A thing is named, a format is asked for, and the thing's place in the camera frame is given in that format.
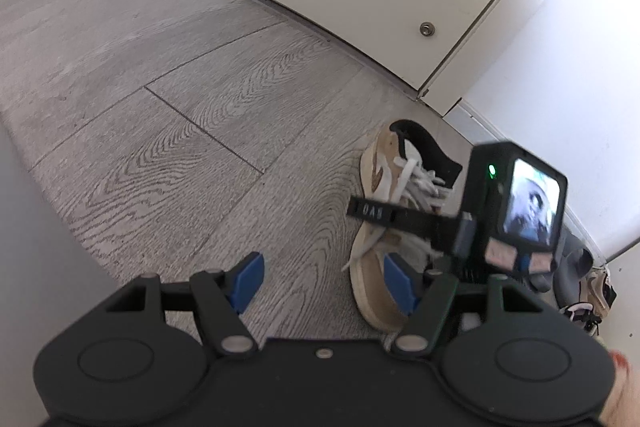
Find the white shoelace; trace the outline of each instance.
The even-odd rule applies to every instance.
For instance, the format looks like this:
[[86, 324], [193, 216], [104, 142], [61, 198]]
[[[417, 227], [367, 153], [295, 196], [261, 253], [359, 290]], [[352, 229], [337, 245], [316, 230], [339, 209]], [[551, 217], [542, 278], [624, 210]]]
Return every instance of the white shoelace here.
[[[422, 168], [421, 163], [416, 158], [409, 158], [405, 160], [399, 156], [394, 158], [394, 163], [398, 167], [402, 167], [402, 172], [398, 178], [398, 185], [389, 197], [388, 203], [398, 203], [401, 198], [407, 199], [410, 203], [414, 204], [417, 208], [430, 209], [430, 207], [441, 207], [446, 203], [451, 190], [445, 188], [444, 181], [436, 176], [435, 171], [425, 171]], [[383, 235], [385, 235], [386, 229], [384, 227], [372, 227], [371, 233], [362, 244], [362, 248], [358, 251], [354, 251], [351, 255], [349, 262], [342, 267], [342, 271], [347, 270], [353, 263], [360, 260], [364, 254], [366, 254], [373, 246], [380, 241]], [[431, 252], [431, 245], [429, 241], [425, 241], [411, 233], [395, 232], [401, 237], [401, 243], [404, 246], [401, 250], [404, 252], [418, 252], [427, 253]], [[386, 245], [381, 243], [382, 246], [388, 246], [389, 251], [399, 251], [399, 245]]]

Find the gray wood plank floor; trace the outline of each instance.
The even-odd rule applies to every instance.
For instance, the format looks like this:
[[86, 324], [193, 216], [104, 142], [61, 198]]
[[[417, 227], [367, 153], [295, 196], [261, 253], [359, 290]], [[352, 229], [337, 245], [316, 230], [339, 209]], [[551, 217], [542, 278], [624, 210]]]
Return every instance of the gray wood plank floor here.
[[263, 251], [261, 341], [376, 334], [340, 267], [377, 127], [413, 118], [468, 161], [426, 106], [253, 0], [0, 0], [0, 27], [2, 119], [72, 233], [119, 282]]

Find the white baseboard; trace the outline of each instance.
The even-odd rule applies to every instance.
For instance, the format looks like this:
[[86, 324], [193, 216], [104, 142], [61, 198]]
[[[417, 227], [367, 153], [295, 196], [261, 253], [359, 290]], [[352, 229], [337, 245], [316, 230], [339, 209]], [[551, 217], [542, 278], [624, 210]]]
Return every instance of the white baseboard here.
[[[445, 116], [444, 121], [462, 134], [473, 145], [508, 139], [497, 127], [485, 120], [478, 112], [465, 100], [460, 100]], [[575, 215], [571, 207], [564, 208], [564, 224], [573, 234], [584, 241], [585, 245], [593, 253], [597, 264], [606, 263], [602, 251], [596, 245], [593, 237], [587, 232], [584, 225]]]

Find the silver screw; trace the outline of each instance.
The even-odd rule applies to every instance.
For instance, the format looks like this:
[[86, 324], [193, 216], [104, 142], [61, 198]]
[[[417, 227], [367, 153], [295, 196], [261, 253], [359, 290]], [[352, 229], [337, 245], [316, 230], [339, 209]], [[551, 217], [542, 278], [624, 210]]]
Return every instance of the silver screw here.
[[409, 351], [416, 353], [417, 351], [423, 351], [429, 346], [429, 342], [420, 335], [403, 335], [396, 339], [396, 346], [403, 351]]
[[431, 37], [436, 32], [436, 26], [430, 22], [423, 22], [420, 24], [420, 33], [425, 37]]
[[334, 355], [334, 350], [328, 347], [321, 347], [316, 351], [316, 357], [319, 359], [330, 359]]
[[244, 335], [231, 335], [222, 339], [222, 349], [228, 353], [246, 353], [254, 347], [254, 341]]

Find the display screen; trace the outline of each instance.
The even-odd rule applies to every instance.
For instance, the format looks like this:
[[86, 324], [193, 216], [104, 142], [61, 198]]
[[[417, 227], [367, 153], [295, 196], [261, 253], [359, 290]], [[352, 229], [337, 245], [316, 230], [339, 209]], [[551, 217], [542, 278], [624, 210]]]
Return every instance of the display screen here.
[[504, 231], [550, 245], [559, 197], [560, 187], [555, 179], [518, 158], [513, 166]]

